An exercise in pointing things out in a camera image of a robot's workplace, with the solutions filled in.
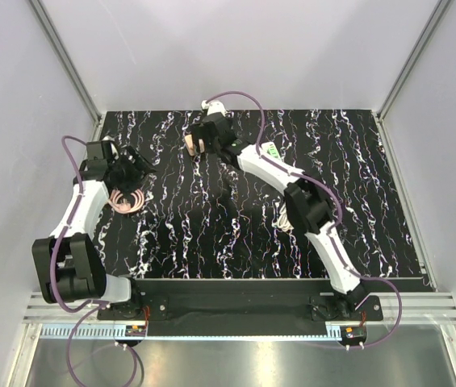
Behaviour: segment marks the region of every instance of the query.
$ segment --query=black marble tabletop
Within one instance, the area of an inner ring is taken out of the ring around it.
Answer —
[[[232,113],[254,141],[260,114]],[[108,112],[102,136],[131,144],[156,173],[133,215],[106,206],[94,242],[106,270],[136,278],[326,277],[304,235],[274,226],[282,198],[216,155],[191,158],[183,137],[199,111]],[[268,110],[265,141],[288,164],[319,173],[344,206],[339,235],[355,267],[418,277],[418,264],[382,141],[368,110]]]

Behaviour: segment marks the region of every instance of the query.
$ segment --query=metal floor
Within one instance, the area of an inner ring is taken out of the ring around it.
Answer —
[[[385,328],[372,327],[370,333],[374,340]],[[72,360],[79,363],[107,344],[75,340]],[[28,386],[75,386],[66,372],[65,345],[63,339],[39,341]],[[290,342],[146,341],[136,350],[144,361],[144,387],[456,386],[437,326],[403,326],[383,345],[349,353]],[[131,357],[118,348],[98,353],[76,371],[93,387],[122,385],[131,372]]]

